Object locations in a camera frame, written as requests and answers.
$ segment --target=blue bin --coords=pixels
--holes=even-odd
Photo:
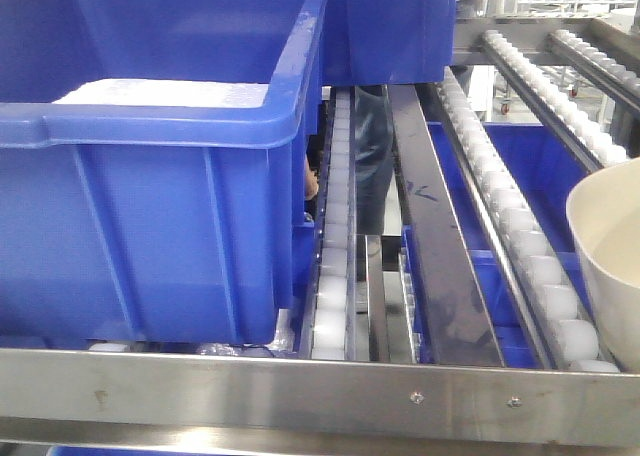
[[[325,84],[442,81],[455,13],[456,0],[329,0]]]
[[[0,0],[0,334],[269,342],[292,304],[326,0]],[[259,108],[54,105],[103,78]]]
[[[429,130],[506,362],[511,367],[535,367],[536,362],[518,325],[506,286],[483,235],[451,145],[441,125],[430,124]],[[488,124],[486,130],[527,197],[583,303],[588,306],[564,209],[569,192],[585,176],[584,171],[543,126]],[[415,251],[411,232],[405,233],[409,239],[405,245],[411,259]],[[416,268],[411,269],[413,277],[419,277]],[[419,291],[423,287],[419,280],[414,282],[414,286]],[[421,319],[417,321],[417,326],[424,328],[427,308],[423,308],[420,300],[417,306],[416,317]],[[425,348],[424,354],[429,354],[428,348]]]

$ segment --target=person's leg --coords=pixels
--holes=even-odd
[[[393,174],[393,136],[378,86],[355,88],[357,231],[384,231],[384,209]]]

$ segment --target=person's hand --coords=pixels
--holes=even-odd
[[[309,201],[318,194],[318,178],[309,167],[309,160],[304,158],[304,199]]]

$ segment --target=jeans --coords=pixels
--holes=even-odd
[[[475,17],[477,7],[474,0],[458,1],[456,16]],[[451,68],[465,92],[469,89],[471,69],[468,66]],[[385,200],[393,174],[393,128],[387,120],[379,86],[357,86],[355,97],[357,231],[381,235]]]

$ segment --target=bolt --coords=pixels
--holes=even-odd
[[[511,399],[507,401],[507,406],[512,409],[520,408],[522,406],[522,400],[517,396],[511,396]]]
[[[422,393],[419,393],[418,391],[415,391],[415,392],[411,393],[411,395],[409,396],[409,400],[413,404],[422,404],[424,402],[424,396],[422,395]]]

